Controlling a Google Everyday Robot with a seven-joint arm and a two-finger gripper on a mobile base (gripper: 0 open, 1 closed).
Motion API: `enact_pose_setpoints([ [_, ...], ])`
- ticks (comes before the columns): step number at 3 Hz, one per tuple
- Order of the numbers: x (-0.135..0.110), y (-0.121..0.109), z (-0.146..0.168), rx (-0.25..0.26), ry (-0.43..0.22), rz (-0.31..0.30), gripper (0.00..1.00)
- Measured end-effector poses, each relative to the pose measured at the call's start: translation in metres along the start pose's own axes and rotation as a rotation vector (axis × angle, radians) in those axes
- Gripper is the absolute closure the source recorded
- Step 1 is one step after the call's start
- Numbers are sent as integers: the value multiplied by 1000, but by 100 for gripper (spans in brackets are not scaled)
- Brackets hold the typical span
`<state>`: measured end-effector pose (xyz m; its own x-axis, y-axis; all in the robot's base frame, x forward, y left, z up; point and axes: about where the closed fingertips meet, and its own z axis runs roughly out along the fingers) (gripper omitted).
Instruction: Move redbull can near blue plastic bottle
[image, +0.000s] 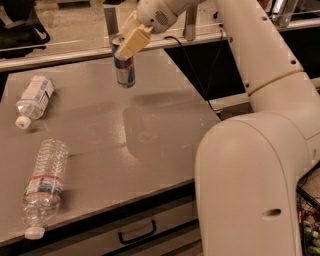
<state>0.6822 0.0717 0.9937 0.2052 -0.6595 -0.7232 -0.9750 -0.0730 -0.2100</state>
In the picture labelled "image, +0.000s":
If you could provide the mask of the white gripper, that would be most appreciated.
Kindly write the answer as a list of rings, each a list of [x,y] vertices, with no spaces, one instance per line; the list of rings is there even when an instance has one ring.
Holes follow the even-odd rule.
[[[177,19],[171,0],[139,0],[137,11],[130,13],[119,30],[126,36],[116,51],[116,57],[120,60],[133,57],[149,44],[152,31],[154,34],[164,33]]]

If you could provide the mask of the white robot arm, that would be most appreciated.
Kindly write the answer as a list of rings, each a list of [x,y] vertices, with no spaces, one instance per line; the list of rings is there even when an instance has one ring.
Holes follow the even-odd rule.
[[[195,186],[204,256],[302,256],[296,188],[320,160],[320,95],[267,16],[214,0],[252,113],[213,126]]]

